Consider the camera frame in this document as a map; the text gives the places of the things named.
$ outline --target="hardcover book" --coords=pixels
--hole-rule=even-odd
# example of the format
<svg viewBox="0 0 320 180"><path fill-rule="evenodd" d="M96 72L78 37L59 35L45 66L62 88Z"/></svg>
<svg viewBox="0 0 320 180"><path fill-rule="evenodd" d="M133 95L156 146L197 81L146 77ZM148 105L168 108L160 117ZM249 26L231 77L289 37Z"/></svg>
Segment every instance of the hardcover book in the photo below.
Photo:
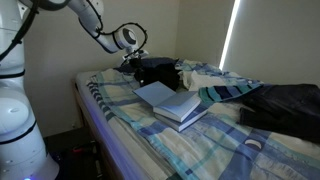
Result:
<svg viewBox="0 0 320 180"><path fill-rule="evenodd" d="M186 119L183 122L177 122L175 120L172 120L170 118L164 117L160 114L155 113L155 117L165 123L166 125L170 126L171 128L175 129L176 131L180 132L193 124L195 121L200 119L202 116L204 116L207 113L208 108L203 105L198 105L196 109L194 109L189 116L186 117Z"/></svg>
<svg viewBox="0 0 320 180"><path fill-rule="evenodd" d="M153 112L182 122L201 102L197 91L176 93L157 81L134 90L153 107Z"/></svg>

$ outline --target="black cable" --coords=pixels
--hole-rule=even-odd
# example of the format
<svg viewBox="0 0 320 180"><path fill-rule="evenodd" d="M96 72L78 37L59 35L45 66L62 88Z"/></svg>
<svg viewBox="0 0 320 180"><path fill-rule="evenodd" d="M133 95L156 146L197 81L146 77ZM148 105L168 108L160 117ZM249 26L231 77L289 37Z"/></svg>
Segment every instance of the black cable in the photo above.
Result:
<svg viewBox="0 0 320 180"><path fill-rule="evenodd" d="M1 141L0 142L0 145L4 145L4 144L10 144L10 143L13 143L15 141L18 141L19 139L22 139L23 137L25 137L26 135L28 135L29 133L31 133L34 129L34 127L36 126L37 124L37 121L35 120L34 123L31 125L31 127L29 127L29 129L24 132L23 134L13 138L13 139L10 139L10 140L7 140L7 141Z"/></svg>
<svg viewBox="0 0 320 180"><path fill-rule="evenodd" d="M138 28L140 28L140 30L143 32L143 34L144 34L144 41L143 41L143 43L141 44L141 46L140 46L138 49L134 50L134 51L131 52L130 54L127 54L127 55L125 56L125 58L128 58L128 57L131 56L132 54L137 53L139 50L141 50L141 49L144 47L145 44L147 44L147 40L148 40L147 31L146 31L142 26L140 26L138 23L128 22L128 23L122 24L122 25L119 26L116 30L114 30L114 31L112 31L112 32L110 32L110 33L105 33L105 32L103 32L103 31L102 31L102 30L103 30L103 22L102 22L102 19L101 19L101 15L97 12L96 8L93 6L93 4L92 4L89 0L87 0L87 2L88 2L88 4L90 5L90 7L93 9L93 11L94 11L94 13L96 14L96 16L98 17L99 22L100 22L100 26L101 26L101 27L97 27L96 32L98 33L98 35L95 36L95 37L93 37L93 38L96 39L96 38L98 38L100 35L112 35L113 37L115 37L114 34L115 34L117 31L119 31L121 28L123 28L124 26L127 26L127 25L135 25L135 26L137 26Z"/></svg>
<svg viewBox="0 0 320 180"><path fill-rule="evenodd" d="M103 22L101 19L101 15L98 13L98 11L96 10L96 8L93 6L93 4L87 0L87 3L90 5L90 7L92 8L92 10L94 11L94 13L96 14L96 16L98 17L99 23L100 23L100 27L97 27L96 32L98 33L97 36L93 37L95 39L97 39L100 35L101 35L101 31L103 29Z"/></svg>
<svg viewBox="0 0 320 180"><path fill-rule="evenodd" d="M24 23L20 27L20 29L17 32L16 36L13 38L11 44L9 45L9 47L3 53L1 53L0 62L10 53L10 51L14 47L16 47L17 44L21 44L22 43L22 38L26 35L28 30L30 29L36 14L39 13L37 11L37 9L39 7L39 2L40 2L40 0L35 0L33 2L32 7L30 9L30 12L29 12L26 20L24 21Z"/></svg>

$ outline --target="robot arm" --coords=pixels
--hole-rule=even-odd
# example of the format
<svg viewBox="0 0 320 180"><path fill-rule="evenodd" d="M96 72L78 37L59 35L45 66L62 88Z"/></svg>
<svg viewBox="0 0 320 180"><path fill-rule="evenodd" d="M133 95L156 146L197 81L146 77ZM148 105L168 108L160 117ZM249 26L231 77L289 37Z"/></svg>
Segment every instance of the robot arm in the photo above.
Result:
<svg viewBox="0 0 320 180"><path fill-rule="evenodd" d="M32 22L38 7L58 10L68 6L77 13L83 28L109 53L125 49L125 60L130 60L147 54L140 50L145 42L138 48L134 32L123 26L112 33L102 32L102 0L19 1L32 12L23 24L21 14L25 11L19 9L18 0L0 0L0 179L54 179L59 167L46 152L23 87L22 37L31 25L25 22Z"/></svg>
<svg viewBox="0 0 320 180"><path fill-rule="evenodd" d="M28 7L36 0L20 0ZM102 0L41 0L39 7L45 10L58 10L65 6L72 9L79 17L81 26L94 38L102 48L112 54L119 50L126 50L126 58L147 54L146 51L138 50L138 41L133 30L128 28L118 28L111 33L104 33L101 16L104 11Z"/></svg>
<svg viewBox="0 0 320 180"><path fill-rule="evenodd" d="M101 0L71 0L68 7L78 15L82 27L108 53L114 53L124 48L138 48L135 33L131 29L123 28L108 34L101 32L103 28L100 19L103 14L103 2Z"/></svg>

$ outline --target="book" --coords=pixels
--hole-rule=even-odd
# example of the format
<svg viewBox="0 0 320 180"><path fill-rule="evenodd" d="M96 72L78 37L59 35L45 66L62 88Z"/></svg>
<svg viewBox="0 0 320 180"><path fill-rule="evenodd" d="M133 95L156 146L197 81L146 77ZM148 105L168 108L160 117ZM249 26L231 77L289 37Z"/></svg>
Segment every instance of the book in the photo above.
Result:
<svg viewBox="0 0 320 180"><path fill-rule="evenodd" d="M153 107L153 112L182 122L201 102L197 91L176 93L157 81L133 91Z"/></svg>
<svg viewBox="0 0 320 180"><path fill-rule="evenodd" d="M175 129L176 131L180 132L196 122L202 116L204 116L208 111L208 108L203 105L198 105L187 117L183 122L177 122L170 118L164 117L160 114L155 113L155 117L165 123L166 125L170 126L171 128Z"/></svg>

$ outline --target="blue striped blanket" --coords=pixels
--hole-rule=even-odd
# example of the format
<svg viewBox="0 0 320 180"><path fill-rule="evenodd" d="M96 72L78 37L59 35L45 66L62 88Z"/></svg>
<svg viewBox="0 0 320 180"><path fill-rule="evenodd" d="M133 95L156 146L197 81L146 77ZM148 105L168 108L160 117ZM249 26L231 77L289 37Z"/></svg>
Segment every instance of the blue striped blanket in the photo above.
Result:
<svg viewBox="0 0 320 180"><path fill-rule="evenodd" d="M259 84L201 62L179 60L176 69L220 77L226 86ZM183 179L320 177L319 145L239 125L242 104L211 103L207 115L178 133L155 119L152 108L132 92L139 88L132 74L108 69L92 77L88 87L106 120L118 116L130 124Z"/></svg>

